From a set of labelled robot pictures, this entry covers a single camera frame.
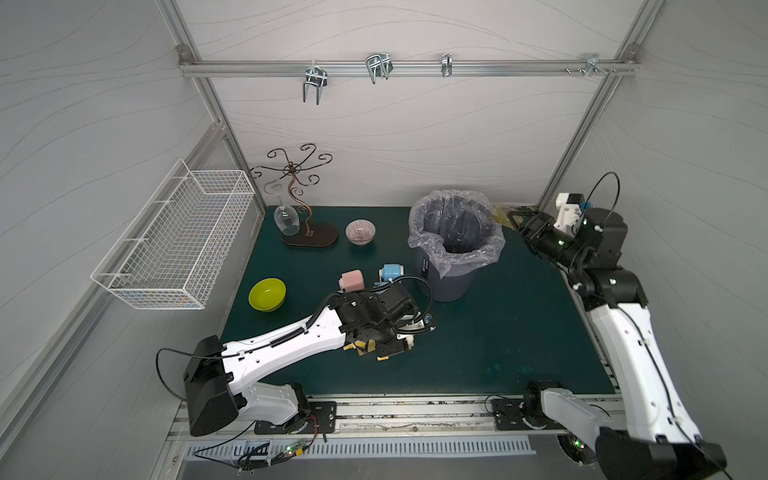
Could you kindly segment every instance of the white wall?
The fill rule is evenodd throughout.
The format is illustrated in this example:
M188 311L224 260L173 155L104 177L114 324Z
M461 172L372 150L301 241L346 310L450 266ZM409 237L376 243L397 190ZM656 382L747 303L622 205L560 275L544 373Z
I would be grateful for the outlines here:
M768 4L672 0L559 191L621 176L621 264L675 385L734 478L768 449ZM612 179L595 195L610 205Z
M204 168L233 168L223 144ZM154 355L164 346L191 351L200 339L220 332L259 219L252 204L205 310L140 311L115 299L0 462L0 478L149 478L179 408L157 380ZM164 378L181 395L187 361L172 353L161 356Z
M0 406L211 116L152 0L0 6Z
M641 3L179 1L203 60L309 65L383 51L395 69L398 60L439 61L445 52L455 60L565 60L595 52L612 58ZM391 78L376 85L331 77L317 106L302 103L302 82L214 80L250 165L282 167L266 152L283 147L300 159L306 142L333 154L313 172L319 184L304 188L315 205L409 206L447 187L535 203L597 87L594 79L564 77Z

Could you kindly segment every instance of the metal rod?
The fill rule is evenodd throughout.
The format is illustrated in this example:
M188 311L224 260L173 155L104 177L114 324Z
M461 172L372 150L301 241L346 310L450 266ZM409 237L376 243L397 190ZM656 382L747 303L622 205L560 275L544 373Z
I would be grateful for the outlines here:
M580 75L587 60L510 60L510 61L452 61L454 77L520 77L549 75ZM329 77L369 77L364 61L199 61L180 65L184 77L297 77L306 76L308 66L324 70ZM615 75L634 75L637 63L603 60L601 68ZM392 60L393 77L442 77L442 61Z
M200 54L197 51L197 46L194 44L192 35L190 35L187 24L184 22L184 18L176 4L176 0L157 0L157 6L160 8L160 13L163 16L163 20L165 20L165 24L167 25L174 42L176 45L186 45L189 47L188 51L184 52L184 54L187 54L184 57L191 58L192 62L194 62L195 59L200 57ZM195 78L195 85L200 92L200 96L203 97L203 101L208 107L208 111L213 115L214 120L222 122L225 130L224 144L227 146L230 155L232 155L235 165L237 165L237 168L240 170L248 171L248 163L243 154L243 149L240 148L237 138L232 133L232 125L230 124L229 118L224 113L221 102L214 90L213 83L211 83L209 78ZM266 213L266 203L261 196L261 192L259 192L259 189L253 182L253 178L248 177L248 181L256 191L253 201L259 212L264 215Z
M645 35L648 33L651 24L653 24L654 19L657 17L665 1L666 0L646 0L645 3L643 3L640 10L637 12L637 16L635 16L634 21L632 22L627 36L624 38L624 41L621 42L621 45L617 50L616 56L618 58L624 58L627 55L634 57L637 53L638 46L645 38ZM603 66L606 65L606 63L607 62L601 62L600 65ZM576 160L576 156L581 150L581 147L584 146L584 142L587 140L589 132L592 131L595 122L597 122L598 117L600 117L600 113L605 109L606 104L611 99L611 96L613 96L614 91L616 91L616 87L619 85L620 80L621 76L611 75L604 78L600 83L589 107L587 107L587 111L584 113L584 117L581 118L581 123L576 129L576 133L574 133L571 142L565 148L565 152L563 152L563 156L558 162L558 166L555 167L552 172L552 176L547 183L547 187L544 189L544 193L541 194L541 198L539 198L539 210L544 210L551 204L555 194L558 192L560 183L568 172L568 168L570 168L571 164Z

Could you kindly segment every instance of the trash can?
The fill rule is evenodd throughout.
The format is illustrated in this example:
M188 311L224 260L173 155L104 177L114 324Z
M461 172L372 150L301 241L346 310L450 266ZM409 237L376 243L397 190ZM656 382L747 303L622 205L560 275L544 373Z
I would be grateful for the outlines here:
M460 298L479 268L498 261L505 240L492 211L485 195L467 190L434 190L411 208L408 246L435 301Z

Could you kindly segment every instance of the clear plastic bag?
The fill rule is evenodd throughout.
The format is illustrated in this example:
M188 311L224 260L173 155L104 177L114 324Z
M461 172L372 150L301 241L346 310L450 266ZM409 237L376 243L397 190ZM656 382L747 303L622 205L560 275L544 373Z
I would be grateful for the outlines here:
M434 190L411 207L408 246L421 247L444 276L498 261L505 240L488 198L469 190Z

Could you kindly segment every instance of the yellow-green bowl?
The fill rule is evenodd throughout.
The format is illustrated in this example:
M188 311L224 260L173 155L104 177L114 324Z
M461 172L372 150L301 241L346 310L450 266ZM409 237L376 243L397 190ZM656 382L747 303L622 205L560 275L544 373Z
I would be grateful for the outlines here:
M286 299L286 284L278 278L265 278L250 289L248 303L260 312L274 312Z

